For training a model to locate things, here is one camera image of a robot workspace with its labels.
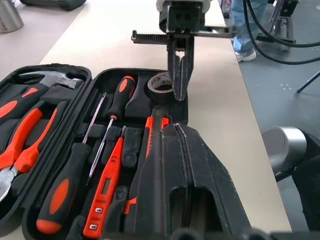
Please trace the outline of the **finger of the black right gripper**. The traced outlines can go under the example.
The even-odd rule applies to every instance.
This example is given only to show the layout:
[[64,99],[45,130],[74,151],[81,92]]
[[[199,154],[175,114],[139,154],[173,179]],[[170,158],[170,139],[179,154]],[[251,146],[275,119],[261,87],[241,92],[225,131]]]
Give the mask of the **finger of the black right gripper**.
[[188,84],[194,67],[194,37],[185,40],[184,56],[180,62],[180,100],[184,100],[187,95]]
[[171,77],[175,99],[181,100],[180,57],[176,54],[176,45],[167,45],[168,73]]

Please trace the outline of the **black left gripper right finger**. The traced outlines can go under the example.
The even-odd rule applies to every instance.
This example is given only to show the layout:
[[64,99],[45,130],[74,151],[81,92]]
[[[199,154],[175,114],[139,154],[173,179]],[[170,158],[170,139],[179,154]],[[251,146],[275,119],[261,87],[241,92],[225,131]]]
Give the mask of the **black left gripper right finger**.
[[243,230],[250,222],[232,178],[200,134],[177,125],[188,183],[187,222],[198,230]]

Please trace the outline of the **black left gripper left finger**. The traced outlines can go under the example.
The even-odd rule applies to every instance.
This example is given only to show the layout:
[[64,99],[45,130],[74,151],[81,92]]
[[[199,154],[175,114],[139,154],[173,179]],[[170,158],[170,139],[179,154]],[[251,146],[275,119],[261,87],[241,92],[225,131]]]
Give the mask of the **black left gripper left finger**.
[[146,153],[132,181],[129,230],[188,228],[188,179],[177,125],[152,129]]

